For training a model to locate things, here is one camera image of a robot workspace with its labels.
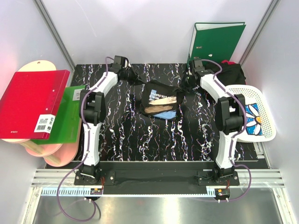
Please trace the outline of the black t shirt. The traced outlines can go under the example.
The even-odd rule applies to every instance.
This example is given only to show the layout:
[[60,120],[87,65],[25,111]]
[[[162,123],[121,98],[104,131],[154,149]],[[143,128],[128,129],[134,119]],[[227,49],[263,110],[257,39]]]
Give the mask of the black t shirt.
[[134,86],[143,85],[141,99],[136,101],[137,110],[147,116],[174,120],[186,92],[178,86],[168,86],[157,80],[144,82],[140,79]]

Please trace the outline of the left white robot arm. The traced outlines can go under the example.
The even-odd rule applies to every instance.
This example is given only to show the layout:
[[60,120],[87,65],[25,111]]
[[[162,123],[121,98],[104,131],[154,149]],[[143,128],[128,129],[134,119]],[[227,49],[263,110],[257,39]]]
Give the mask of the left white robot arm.
[[105,58],[105,72],[99,81],[80,92],[79,116],[84,129],[84,153],[79,173],[83,177],[95,180],[95,183],[102,180],[99,174],[99,137],[107,114],[105,96],[119,81],[135,84],[138,80],[138,75],[126,57],[115,56],[111,64],[108,63],[109,59],[111,57]]

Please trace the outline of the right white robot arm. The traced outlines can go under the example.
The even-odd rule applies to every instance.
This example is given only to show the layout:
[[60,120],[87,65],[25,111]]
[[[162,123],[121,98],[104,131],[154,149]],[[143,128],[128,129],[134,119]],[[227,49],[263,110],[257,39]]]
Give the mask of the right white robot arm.
[[214,120],[220,139],[211,179],[216,184],[226,185],[234,178],[233,150],[236,137],[244,132],[246,126],[245,97],[242,94],[233,94],[218,80],[217,74],[222,72],[218,63],[207,59],[204,61],[215,64],[219,71],[214,73],[206,69],[201,59],[190,60],[187,74],[181,81],[181,88],[191,91],[199,86],[216,102]]

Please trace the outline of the folded dark shirts pile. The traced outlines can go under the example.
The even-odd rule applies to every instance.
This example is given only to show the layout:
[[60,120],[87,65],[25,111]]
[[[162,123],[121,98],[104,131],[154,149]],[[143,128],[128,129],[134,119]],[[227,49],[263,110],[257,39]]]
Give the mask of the folded dark shirts pile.
[[222,67],[222,72],[216,76],[224,86],[246,84],[246,77],[240,64],[224,60],[220,63],[220,66]]

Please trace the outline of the green lever arch binder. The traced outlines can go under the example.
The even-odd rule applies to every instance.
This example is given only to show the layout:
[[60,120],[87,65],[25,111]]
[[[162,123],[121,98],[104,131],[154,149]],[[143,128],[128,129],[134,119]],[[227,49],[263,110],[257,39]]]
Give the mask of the green lever arch binder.
[[220,63],[229,60],[246,27],[245,22],[194,24],[187,68],[194,59],[208,59]]

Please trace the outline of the black marbled table mat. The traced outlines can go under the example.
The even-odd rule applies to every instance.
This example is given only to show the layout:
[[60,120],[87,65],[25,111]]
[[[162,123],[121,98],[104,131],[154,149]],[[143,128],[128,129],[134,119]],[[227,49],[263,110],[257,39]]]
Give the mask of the black marbled table mat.
[[[157,80],[177,86],[183,63],[134,64],[142,80]],[[105,64],[77,64],[71,86],[96,84]],[[187,94],[176,118],[147,117],[139,106],[144,85],[120,81],[105,97],[107,115],[100,129],[101,161],[212,161],[216,157],[219,132],[215,127],[214,100],[203,89]],[[257,161],[252,143],[237,142],[235,159]]]

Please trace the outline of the white plastic laundry basket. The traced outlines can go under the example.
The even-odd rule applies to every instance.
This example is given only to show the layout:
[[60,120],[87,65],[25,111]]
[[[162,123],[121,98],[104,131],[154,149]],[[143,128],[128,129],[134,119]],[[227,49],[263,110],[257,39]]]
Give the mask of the white plastic laundry basket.
[[262,92],[254,86],[234,84],[227,89],[245,97],[246,130],[237,136],[238,142],[266,142],[276,136],[276,127]]

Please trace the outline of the white printed t shirt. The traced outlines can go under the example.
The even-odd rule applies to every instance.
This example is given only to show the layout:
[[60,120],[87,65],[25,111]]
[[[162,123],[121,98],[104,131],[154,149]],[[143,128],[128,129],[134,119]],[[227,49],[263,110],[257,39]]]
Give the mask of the white printed t shirt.
[[261,117],[257,103],[245,105],[247,117],[246,132],[248,135],[262,136]]

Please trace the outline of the green plastic folder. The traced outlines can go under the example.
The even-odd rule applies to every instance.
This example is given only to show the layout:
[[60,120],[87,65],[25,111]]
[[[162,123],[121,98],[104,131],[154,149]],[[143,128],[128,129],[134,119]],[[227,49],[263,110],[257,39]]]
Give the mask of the green plastic folder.
[[79,128],[79,100],[84,85],[67,87],[47,140],[32,140],[38,145],[74,143]]

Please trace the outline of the aluminium frame profile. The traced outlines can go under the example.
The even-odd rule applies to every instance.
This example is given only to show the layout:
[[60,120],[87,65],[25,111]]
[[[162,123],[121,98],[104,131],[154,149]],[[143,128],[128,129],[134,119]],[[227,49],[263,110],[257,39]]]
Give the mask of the aluminium frame profile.
[[[63,186],[91,185],[95,180],[85,181],[72,172],[69,176],[65,169],[38,169],[34,175],[32,186],[57,187],[63,177]],[[199,186],[216,186],[224,181],[213,181],[209,170],[108,170],[103,171],[104,185],[116,186],[121,183],[188,183]],[[238,169],[230,180],[230,186],[247,187],[251,184],[253,188],[278,187],[283,188],[279,170],[276,169],[252,169],[251,176],[247,170]]]

